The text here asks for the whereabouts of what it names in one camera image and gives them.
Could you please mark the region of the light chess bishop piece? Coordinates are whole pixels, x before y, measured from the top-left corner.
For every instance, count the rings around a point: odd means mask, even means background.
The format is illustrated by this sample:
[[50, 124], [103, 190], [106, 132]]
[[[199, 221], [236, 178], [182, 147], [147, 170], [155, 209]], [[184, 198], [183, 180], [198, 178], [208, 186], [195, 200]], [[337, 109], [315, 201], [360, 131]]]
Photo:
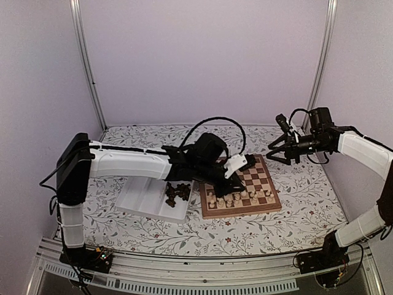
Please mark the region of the light chess bishop piece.
[[225, 207], [225, 200], [224, 199], [218, 199], [217, 207], [218, 207], [218, 209], [224, 208]]

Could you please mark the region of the light chess king piece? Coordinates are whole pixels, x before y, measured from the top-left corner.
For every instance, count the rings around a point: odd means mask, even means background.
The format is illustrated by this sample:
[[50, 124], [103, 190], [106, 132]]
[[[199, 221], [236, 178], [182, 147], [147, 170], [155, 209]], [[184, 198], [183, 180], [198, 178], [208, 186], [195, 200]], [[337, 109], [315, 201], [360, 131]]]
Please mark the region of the light chess king piece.
[[241, 206], [241, 196], [240, 196], [240, 194], [235, 194], [233, 203], [234, 203], [234, 207], [240, 207]]

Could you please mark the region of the wooden chess board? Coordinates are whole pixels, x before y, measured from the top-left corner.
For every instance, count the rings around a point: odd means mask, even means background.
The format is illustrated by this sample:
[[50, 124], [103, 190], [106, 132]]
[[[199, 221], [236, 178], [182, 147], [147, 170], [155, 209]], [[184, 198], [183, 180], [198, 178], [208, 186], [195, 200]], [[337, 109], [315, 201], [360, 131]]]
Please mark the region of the wooden chess board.
[[218, 198], [211, 185], [199, 184], [201, 214], [203, 219], [230, 218], [277, 212], [282, 209], [265, 159], [255, 155], [256, 164], [244, 171], [237, 171], [244, 190]]

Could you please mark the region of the white plastic compartment tray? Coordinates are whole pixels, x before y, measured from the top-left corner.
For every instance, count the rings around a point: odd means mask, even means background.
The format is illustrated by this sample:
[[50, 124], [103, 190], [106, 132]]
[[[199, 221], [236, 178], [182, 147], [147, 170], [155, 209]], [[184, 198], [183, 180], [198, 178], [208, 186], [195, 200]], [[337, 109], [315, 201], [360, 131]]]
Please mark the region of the white plastic compartment tray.
[[193, 183], [189, 181], [168, 183], [153, 178], [130, 176], [120, 191], [115, 207], [123, 213], [183, 224], [186, 222], [189, 201], [177, 196], [175, 206], [171, 207], [166, 202], [168, 186], [177, 188], [181, 184], [193, 188]]

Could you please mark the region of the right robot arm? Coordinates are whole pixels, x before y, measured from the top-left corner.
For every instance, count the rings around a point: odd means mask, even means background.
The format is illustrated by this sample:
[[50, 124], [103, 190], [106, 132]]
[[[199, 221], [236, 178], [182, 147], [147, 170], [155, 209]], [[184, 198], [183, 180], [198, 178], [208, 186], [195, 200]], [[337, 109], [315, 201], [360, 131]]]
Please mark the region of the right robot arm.
[[330, 268], [340, 248], [392, 232], [392, 149], [349, 125], [336, 125], [327, 107], [297, 108], [276, 116], [282, 135], [268, 145], [266, 158], [286, 165], [302, 159], [324, 172], [349, 221], [324, 239], [317, 262]]

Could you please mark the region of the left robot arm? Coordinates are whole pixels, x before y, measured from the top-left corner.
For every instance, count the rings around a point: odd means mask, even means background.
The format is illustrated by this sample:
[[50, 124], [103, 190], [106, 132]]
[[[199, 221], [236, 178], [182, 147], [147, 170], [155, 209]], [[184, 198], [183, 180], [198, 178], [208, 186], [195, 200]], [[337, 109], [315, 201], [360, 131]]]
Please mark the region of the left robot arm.
[[251, 156], [230, 155], [226, 143], [212, 133], [202, 134], [193, 144], [163, 145], [143, 149], [105, 145], [78, 133], [56, 163], [55, 169], [39, 185], [55, 177], [53, 187], [58, 202], [63, 243], [68, 258], [77, 266], [91, 262], [85, 249], [83, 204], [90, 178], [136, 176], [162, 181], [199, 181], [213, 186], [218, 197], [245, 189], [238, 170], [253, 164]]

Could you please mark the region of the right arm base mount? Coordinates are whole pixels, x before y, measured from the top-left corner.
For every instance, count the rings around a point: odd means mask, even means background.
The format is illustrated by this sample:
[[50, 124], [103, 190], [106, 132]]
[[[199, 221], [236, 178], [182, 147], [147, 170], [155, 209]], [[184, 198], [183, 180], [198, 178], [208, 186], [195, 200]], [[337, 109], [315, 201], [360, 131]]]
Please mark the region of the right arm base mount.
[[324, 271], [316, 275], [317, 283], [325, 288], [335, 288], [348, 270], [348, 247], [341, 248], [336, 242], [327, 241], [321, 250], [297, 253], [293, 265], [301, 274]]

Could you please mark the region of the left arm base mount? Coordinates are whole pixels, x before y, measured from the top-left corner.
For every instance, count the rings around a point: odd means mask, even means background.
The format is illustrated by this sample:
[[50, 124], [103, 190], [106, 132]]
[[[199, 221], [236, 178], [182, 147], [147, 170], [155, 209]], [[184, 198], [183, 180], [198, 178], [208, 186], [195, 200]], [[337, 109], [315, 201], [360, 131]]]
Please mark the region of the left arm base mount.
[[75, 268], [109, 273], [113, 260], [113, 249], [97, 246], [89, 249], [85, 245], [80, 248], [63, 247], [60, 262]]

